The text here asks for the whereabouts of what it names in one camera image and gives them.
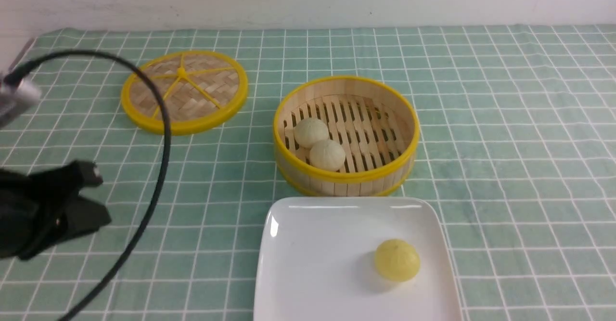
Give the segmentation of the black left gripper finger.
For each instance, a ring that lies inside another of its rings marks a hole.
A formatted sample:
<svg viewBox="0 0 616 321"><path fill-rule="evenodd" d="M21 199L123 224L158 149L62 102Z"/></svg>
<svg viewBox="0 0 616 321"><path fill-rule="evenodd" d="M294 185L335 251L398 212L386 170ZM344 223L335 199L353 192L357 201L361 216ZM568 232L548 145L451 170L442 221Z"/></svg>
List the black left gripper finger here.
<svg viewBox="0 0 616 321"><path fill-rule="evenodd" d="M68 165L29 175L29 197L48 205L66 205L84 188L102 185L96 163L75 160Z"/></svg>
<svg viewBox="0 0 616 321"><path fill-rule="evenodd" d="M111 223L105 205L83 196L47 205L35 222L32 236L19 251L20 260L30 260L46 249L92 235Z"/></svg>

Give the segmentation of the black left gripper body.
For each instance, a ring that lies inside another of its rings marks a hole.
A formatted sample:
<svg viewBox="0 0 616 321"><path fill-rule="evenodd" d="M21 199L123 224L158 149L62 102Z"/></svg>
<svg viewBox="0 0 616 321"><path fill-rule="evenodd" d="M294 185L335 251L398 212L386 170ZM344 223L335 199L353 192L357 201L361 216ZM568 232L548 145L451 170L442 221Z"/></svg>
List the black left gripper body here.
<svg viewBox="0 0 616 321"><path fill-rule="evenodd" d="M43 213L37 191L40 172L1 170L1 259L30 260L37 255L43 233Z"/></svg>

